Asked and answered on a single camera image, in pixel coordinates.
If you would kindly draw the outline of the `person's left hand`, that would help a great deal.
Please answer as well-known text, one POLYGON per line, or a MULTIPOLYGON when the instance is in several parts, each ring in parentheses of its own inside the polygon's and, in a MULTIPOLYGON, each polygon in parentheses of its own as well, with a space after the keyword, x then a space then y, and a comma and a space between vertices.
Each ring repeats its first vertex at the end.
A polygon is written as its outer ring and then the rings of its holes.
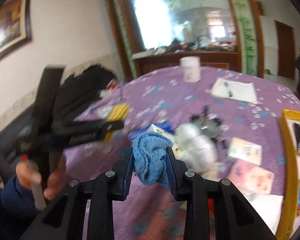
MULTIPOLYGON (((34 185, 40 185, 42 182, 40 173, 35 171, 34 168, 31 168, 27 163, 18 163, 15 171, 21 186, 28 190, 31 189, 32 183, 34 185)), ((52 200, 61 191, 65 182, 65 172, 66 158, 64 155, 61 155, 57 167, 47 180, 47 188, 43 192, 45 199, 52 200)))

